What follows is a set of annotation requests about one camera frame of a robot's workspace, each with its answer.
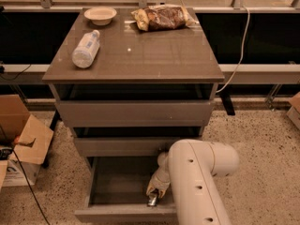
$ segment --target bottom drawer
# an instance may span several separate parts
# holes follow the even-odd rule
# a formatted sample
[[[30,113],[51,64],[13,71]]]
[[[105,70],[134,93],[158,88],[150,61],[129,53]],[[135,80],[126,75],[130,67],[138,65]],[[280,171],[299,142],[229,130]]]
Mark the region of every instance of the bottom drawer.
[[[177,222],[173,196],[168,190],[156,207],[145,195],[156,157],[95,157],[92,181],[84,209],[75,211],[81,222]]]

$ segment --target white bowl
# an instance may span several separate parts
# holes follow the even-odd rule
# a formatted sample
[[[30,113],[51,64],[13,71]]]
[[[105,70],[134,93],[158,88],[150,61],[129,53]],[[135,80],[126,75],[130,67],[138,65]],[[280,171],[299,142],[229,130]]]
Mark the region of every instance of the white bowl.
[[[91,20],[95,25],[107,25],[116,15],[116,10],[112,7],[94,7],[84,12],[84,17]]]

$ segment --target terrazzo floor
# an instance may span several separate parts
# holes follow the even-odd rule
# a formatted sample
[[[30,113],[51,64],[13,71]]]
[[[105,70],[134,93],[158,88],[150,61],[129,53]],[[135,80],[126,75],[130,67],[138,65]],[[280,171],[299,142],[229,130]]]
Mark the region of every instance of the terrazzo floor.
[[[300,224],[300,131],[286,112],[260,106],[236,106],[235,116],[228,116],[221,107],[213,111],[203,139],[228,143],[240,156],[233,176],[215,178],[232,225]],[[33,114],[46,124],[53,115]],[[51,224],[81,224],[73,213],[83,208],[90,174],[62,122],[55,129],[49,162],[33,186],[44,213]],[[28,187],[2,188],[0,224],[46,224]]]

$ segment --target bottle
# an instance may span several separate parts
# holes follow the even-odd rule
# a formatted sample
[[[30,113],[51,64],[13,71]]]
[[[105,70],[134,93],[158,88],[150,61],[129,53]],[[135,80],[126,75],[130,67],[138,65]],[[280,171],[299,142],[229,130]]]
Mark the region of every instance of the bottle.
[[[77,67],[88,68],[92,65],[100,47],[99,37],[100,33],[98,30],[83,35],[72,54],[72,61]]]

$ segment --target open cardboard box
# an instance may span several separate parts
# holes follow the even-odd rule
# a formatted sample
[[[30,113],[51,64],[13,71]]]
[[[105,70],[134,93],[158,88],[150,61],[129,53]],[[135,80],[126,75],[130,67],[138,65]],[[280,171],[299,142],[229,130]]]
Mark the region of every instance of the open cardboard box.
[[[14,150],[30,184],[34,185],[40,165],[47,155],[53,131],[30,114],[18,95],[0,96],[0,126],[0,145],[11,143],[20,136]],[[14,154],[8,160],[0,161],[0,189],[26,185],[23,170]]]
[[[292,107],[288,110],[288,117],[300,129],[300,92],[293,96],[289,102]]]

